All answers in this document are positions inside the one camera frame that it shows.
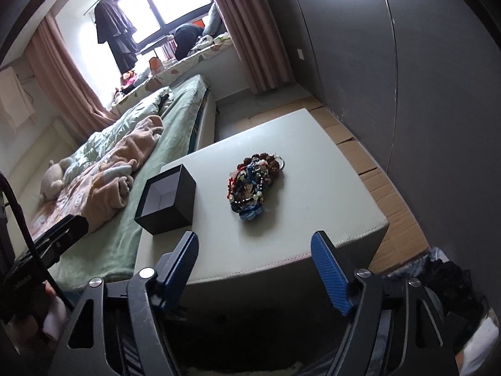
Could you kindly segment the bed with green sheet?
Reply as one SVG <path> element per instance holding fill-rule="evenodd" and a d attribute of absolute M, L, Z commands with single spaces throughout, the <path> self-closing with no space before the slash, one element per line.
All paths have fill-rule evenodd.
<path fill-rule="evenodd" d="M 64 292 L 81 290 L 94 277 L 107 281 L 131 278 L 143 232 L 134 216 L 144 185 L 149 178 L 159 174 L 161 167 L 194 151 L 195 130 L 210 86 L 207 77 L 195 75 L 171 87 L 173 102 L 162 106 L 158 115 L 163 121 L 163 133 L 149 159 L 133 175 L 127 206 L 95 232 L 88 232 L 50 268 L 49 272 Z M 66 158 L 63 152 L 67 148 L 59 136 L 44 133 L 23 155 L 8 178 L 28 228 L 46 203 L 41 199 L 40 187 L 49 161 Z"/>

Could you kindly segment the window with dark frame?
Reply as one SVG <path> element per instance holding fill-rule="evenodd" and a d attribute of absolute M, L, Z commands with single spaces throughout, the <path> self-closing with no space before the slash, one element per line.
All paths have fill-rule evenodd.
<path fill-rule="evenodd" d="M 133 39 L 146 45 L 206 13 L 213 0 L 114 0 L 136 28 Z"/>

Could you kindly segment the floral window seat cushion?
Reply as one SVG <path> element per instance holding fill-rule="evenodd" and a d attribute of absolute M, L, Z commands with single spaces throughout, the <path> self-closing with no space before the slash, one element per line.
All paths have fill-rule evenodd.
<path fill-rule="evenodd" d="M 140 100 L 146 98 L 159 88 L 173 86 L 176 81 L 191 70 L 197 74 L 201 71 L 201 64 L 209 63 L 213 65 L 215 58 L 229 49 L 234 49 L 233 40 L 225 32 L 211 39 L 203 49 L 196 50 L 183 60 L 174 61 L 155 76 L 146 77 L 140 84 L 133 86 L 131 92 L 125 94 L 111 104 L 111 112 L 116 116 L 121 116 L 126 110 L 133 107 Z"/>

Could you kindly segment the beige hanging towel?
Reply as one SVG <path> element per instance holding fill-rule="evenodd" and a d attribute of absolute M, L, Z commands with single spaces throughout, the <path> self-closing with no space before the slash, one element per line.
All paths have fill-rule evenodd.
<path fill-rule="evenodd" d="M 35 115 L 35 110 L 12 67 L 3 69 L 0 77 L 1 108 L 8 124 L 16 130 Z"/>

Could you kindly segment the black bag on sill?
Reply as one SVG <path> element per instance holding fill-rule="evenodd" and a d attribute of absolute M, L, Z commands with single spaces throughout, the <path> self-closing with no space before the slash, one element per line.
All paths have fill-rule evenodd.
<path fill-rule="evenodd" d="M 196 24 L 186 23 L 179 25 L 174 31 L 174 41 L 177 45 L 175 58 L 177 61 L 183 60 L 188 56 L 190 50 L 193 49 L 193 46 L 202 36 L 203 31 L 204 28 Z"/>

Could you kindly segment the flattened cardboard sheets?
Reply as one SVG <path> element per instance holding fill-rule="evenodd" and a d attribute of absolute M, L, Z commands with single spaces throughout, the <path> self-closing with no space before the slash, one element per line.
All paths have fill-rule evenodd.
<path fill-rule="evenodd" d="M 242 118 L 234 123 L 234 131 L 241 133 L 301 109 L 311 114 L 344 154 L 388 220 L 389 228 L 369 268 L 375 273 L 390 273 L 427 253 L 430 246 L 426 236 L 390 178 L 376 165 L 358 139 L 317 98 L 309 96 Z"/>

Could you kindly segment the black square jewelry box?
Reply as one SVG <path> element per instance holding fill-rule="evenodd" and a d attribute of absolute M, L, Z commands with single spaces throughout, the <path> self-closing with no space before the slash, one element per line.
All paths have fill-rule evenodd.
<path fill-rule="evenodd" d="M 193 223 L 196 181 L 183 165 L 150 178 L 144 185 L 134 221 L 152 235 Z"/>

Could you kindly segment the right pink curtain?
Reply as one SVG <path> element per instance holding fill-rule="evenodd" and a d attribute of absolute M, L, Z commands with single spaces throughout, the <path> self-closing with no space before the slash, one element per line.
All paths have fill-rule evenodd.
<path fill-rule="evenodd" d="M 215 0 L 253 93 L 294 80 L 267 0 Z"/>

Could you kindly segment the beige plush toy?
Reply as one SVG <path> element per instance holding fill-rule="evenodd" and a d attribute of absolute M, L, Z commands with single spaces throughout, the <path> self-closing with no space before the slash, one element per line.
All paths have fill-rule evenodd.
<path fill-rule="evenodd" d="M 49 168 L 43 174 L 40 187 L 40 195 L 43 202 L 57 199 L 65 185 L 65 171 L 70 167 L 72 162 L 73 159 L 71 157 L 63 158 L 59 162 L 49 161 Z"/>

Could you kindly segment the dark hanging garment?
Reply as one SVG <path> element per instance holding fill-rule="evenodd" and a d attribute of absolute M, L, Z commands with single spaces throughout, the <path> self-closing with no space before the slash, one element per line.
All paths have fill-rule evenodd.
<path fill-rule="evenodd" d="M 100 0 L 93 11 L 98 44 L 107 43 L 122 74 L 137 62 L 139 45 L 133 34 L 136 27 L 114 0 Z"/>

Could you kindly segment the pink fleece blanket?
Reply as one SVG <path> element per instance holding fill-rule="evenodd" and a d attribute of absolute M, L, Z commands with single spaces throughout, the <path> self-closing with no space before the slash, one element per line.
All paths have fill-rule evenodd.
<path fill-rule="evenodd" d="M 95 232 L 127 206 L 133 175 L 149 159 L 161 138 L 160 116 L 148 116 L 104 156 L 64 186 L 55 200 L 45 203 L 29 224 L 38 238 L 68 215 L 87 219 Z"/>

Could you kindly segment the green floral duvet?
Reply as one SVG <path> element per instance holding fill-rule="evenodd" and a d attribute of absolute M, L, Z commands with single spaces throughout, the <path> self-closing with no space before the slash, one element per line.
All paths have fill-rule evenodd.
<path fill-rule="evenodd" d="M 114 124 L 101 132 L 93 133 L 87 141 L 73 153 L 70 166 L 64 173 L 64 184 L 82 174 L 90 165 L 99 162 L 137 124 L 148 116 L 158 116 L 161 107 L 173 102 L 173 90 L 168 87 L 153 92 L 138 104 L 127 110 Z"/>

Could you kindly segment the left pink curtain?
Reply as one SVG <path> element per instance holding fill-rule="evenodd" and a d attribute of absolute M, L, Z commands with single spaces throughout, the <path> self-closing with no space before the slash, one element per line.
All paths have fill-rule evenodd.
<path fill-rule="evenodd" d="M 43 92 L 77 141 L 87 141 L 93 133 L 116 121 L 81 75 L 51 14 L 46 14 L 37 26 L 25 57 Z"/>

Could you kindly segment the pink curtain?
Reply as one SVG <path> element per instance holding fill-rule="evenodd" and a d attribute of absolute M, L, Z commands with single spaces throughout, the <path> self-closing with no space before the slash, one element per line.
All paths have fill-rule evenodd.
<path fill-rule="evenodd" d="M 116 121 L 81 75 L 51 14 L 46 14 L 37 26 L 25 57 L 43 92 L 77 141 L 87 141 L 93 133 Z"/>
<path fill-rule="evenodd" d="M 253 93 L 294 80 L 267 0 L 215 0 Z"/>

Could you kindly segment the white leather ottoman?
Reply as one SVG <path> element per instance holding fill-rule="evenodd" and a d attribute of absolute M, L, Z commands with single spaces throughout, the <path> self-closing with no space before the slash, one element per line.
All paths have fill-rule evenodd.
<path fill-rule="evenodd" d="M 265 194 L 260 216 L 245 222 L 227 198 L 246 157 L 266 152 L 284 169 Z M 193 309 L 299 300 L 322 289 L 311 259 L 317 231 L 367 267 L 388 228 L 383 212 L 320 124 L 306 110 L 186 155 L 196 183 L 192 230 L 199 255 L 181 302 Z"/>

